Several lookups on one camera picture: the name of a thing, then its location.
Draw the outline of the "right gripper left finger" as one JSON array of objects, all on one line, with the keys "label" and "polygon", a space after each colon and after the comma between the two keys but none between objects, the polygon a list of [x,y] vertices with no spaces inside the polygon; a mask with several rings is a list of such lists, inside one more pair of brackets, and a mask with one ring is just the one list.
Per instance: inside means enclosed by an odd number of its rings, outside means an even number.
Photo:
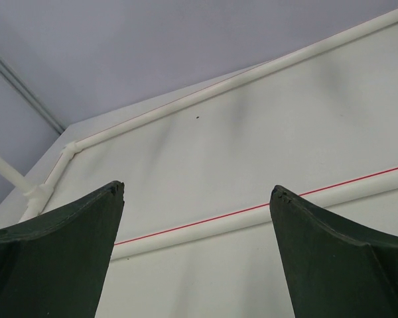
[{"label": "right gripper left finger", "polygon": [[0,317],[94,317],[124,206],[113,181],[0,229]]}]

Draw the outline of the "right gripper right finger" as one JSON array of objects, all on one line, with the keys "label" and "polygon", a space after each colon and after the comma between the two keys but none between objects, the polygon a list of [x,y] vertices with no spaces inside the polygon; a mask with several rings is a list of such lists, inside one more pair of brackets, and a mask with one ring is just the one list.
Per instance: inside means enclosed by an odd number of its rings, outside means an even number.
[{"label": "right gripper right finger", "polygon": [[269,209],[296,317],[398,317],[398,237],[281,185]]}]

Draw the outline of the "white PVC pipe frame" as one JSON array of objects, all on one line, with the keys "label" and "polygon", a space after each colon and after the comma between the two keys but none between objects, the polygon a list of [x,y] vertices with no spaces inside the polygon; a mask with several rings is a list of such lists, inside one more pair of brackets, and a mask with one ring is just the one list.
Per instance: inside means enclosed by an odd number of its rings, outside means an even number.
[{"label": "white PVC pipe frame", "polygon": [[[67,144],[61,151],[59,159],[53,169],[51,169],[46,181],[38,186],[29,187],[25,190],[25,196],[28,199],[27,209],[17,220],[19,222],[27,221],[43,212],[53,194],[56,184],[75,154],[197,103],[211,99],[252,81],[259,80],[265,76],[298,64],[299,62],[379,31],[385,27],[389,27],[395,23],[398,23],[398,9],[301,48],[286,56],[277,58],[276,60],[262,63],[242,73],[143,113],[142,115],[106,128],[96,134]],[[111,258],[113,260],[127,258],[132,255],[158,250],[160,248],[260,225],[271,220],[269,213],[264,210],[265,207],[265,205],[258,205],[219,217],[119,242],[115,245]]]}]

